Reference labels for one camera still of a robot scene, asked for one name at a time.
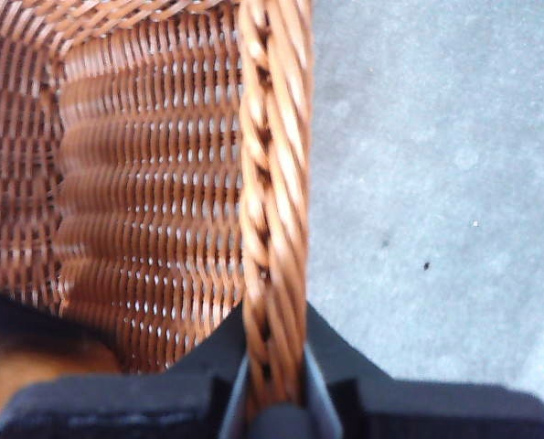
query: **woven wicker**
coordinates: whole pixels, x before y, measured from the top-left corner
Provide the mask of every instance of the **woven wicker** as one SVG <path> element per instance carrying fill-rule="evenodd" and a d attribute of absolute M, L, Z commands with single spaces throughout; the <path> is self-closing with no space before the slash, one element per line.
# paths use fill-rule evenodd
<path fill-rule="evenodd" d="M 0 291 L 167 368 L 243 298 L 300 400 L 309 0 L 0 0 Z"/>

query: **gray pavement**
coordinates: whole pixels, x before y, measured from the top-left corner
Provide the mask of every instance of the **gray pavement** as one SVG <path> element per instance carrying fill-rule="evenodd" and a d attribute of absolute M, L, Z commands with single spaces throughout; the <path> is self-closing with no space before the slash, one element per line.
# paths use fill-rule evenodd
<path fill-rule="evenodd" d="M 317 0 L 312 303 L 395 377 L 544 399 L 544 1 Z"/>

